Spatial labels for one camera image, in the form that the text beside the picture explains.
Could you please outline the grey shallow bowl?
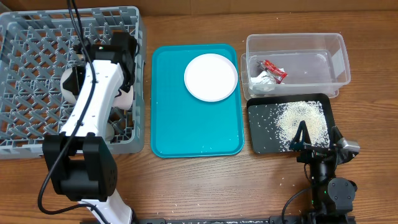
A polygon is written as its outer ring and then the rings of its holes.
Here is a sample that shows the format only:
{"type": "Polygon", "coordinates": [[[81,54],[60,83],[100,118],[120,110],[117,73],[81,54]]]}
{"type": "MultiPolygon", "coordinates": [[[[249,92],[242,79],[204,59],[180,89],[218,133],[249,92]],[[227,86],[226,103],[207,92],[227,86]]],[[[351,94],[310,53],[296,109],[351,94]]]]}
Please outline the grey shallow bowl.
{"type": "Polygon", "coordinates": [[[76,104],[76,96],[75,92],[77,90],[78,82],[76,79],[76,74],[72,68],[68,68],[62,74],[60,80],[61,92],[64,99],[75,105],[76,104]]]}

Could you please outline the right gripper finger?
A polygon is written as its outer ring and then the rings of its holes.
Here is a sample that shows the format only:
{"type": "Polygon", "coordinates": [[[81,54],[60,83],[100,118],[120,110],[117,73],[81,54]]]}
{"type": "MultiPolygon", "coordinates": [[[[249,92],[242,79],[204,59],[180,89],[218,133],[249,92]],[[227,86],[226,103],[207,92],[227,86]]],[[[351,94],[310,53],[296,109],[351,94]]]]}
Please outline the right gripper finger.
{"type": "Polygon", "coordinates": [[[301,121],[298,126],[298,130],[290,143],[289,149],[293,151],[303,151],[308,146],[311,146],[311,140],[308,133],[307,125],[305,121],[301,121]]]}
{"type": "Polygon", "coordinates": [[[337,126],[333,126],[330,131],[330,146],[334,146],[340,139],[343,138],[337,126]]]}

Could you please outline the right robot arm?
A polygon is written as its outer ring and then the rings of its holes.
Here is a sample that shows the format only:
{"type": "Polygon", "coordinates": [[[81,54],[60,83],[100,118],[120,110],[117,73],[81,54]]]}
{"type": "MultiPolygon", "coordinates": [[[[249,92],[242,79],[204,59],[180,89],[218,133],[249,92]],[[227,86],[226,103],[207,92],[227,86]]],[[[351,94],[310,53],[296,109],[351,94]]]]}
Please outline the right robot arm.
{"type": "Polygon", "coordinates": [[[353,210],[358,187],[352,180],[337,177],[335,172],[338,165],[351,161],[359,154],[359,143],[344,138],[334,126],[331,128],[328,147],[313,146],[306,123],[301,121],[290,149],[300,153],[297,162],[310,167],[310,173],[305,174],[310,186],[285,203],[281,213],[282,222],[287,221],[287,206],[302,193],[310,191],[313,208],[296,218],[296,223],[354,223],[355,217],[348,216],[348,213],[353,210]]]}

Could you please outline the red snack wrapper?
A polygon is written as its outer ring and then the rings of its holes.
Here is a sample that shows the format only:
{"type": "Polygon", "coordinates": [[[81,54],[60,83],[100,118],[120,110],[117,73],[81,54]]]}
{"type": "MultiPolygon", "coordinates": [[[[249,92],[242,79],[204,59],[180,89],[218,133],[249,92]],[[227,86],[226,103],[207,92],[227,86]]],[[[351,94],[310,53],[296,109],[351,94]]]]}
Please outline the red snack wrapper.
{"type": "Polygon", "coordinates": [[[258,65],[275,80],[276,84],[281,84],[287,73],[283,69],[278,68],[269,60],[257,60],[258,65]]]}

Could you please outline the white napkin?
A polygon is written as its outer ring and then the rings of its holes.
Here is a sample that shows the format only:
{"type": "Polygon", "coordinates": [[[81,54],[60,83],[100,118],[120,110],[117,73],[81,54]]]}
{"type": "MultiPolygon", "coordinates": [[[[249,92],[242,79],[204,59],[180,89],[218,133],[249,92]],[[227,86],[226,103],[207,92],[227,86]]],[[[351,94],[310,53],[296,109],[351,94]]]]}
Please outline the white napkin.
{"type": "Polygon", "coordinates": [[[254,85],[281,84],[287,74],[276,75],[268,70],[257,67],[251,74],[250,81],[254,85]]]}

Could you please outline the white cup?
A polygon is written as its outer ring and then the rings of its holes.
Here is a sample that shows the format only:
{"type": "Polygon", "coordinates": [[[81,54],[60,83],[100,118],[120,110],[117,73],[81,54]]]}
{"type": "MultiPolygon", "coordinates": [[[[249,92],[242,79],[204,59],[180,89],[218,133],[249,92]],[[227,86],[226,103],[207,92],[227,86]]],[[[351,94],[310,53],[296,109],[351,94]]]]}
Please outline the white cup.
{"type": "Polygon", "coordinates": [[[105,140],[111,141],[114,138],[114,128],[111,124],[106,124],[105,140]]]}

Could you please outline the white rice bowl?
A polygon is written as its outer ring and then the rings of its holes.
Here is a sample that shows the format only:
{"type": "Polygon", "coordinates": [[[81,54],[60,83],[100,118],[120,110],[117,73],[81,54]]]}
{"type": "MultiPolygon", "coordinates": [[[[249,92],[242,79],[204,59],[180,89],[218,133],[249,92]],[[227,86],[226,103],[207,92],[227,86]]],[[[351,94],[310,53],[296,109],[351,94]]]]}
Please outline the white rice bowl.
{"type": "Polygon", "coordinates": [[[130,90],[125,92],[122,89],[118,90],[118,94],[115,96],[113,101],[113,108],[119,108],[122,110],[129,110],[134,101],[134,88],[130,86],[130,90]]]}

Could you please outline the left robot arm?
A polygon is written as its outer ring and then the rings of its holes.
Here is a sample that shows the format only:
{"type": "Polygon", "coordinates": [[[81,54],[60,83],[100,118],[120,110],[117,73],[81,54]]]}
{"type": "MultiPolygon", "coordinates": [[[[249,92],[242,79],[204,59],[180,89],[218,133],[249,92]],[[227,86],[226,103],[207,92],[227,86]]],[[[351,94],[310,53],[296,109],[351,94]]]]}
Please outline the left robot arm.
{"type": "Polygon", "coordinates": [[[64,71],[62,95],[74,105],[72,114],[56,135],[46,135],[42,151],[49,170],[37,205],[48,215],[86,207],[100,223],[137,223],[133,209],[118,191],[118,169],[106,144],[112,132],[108,118],[113,107],[129,110],[134,99],[137,40],[115,32],[108,45],[81,46],[84,66],[64,71]],[[47,184],[75,204],[50,211],[42,199],[47,184]]]}

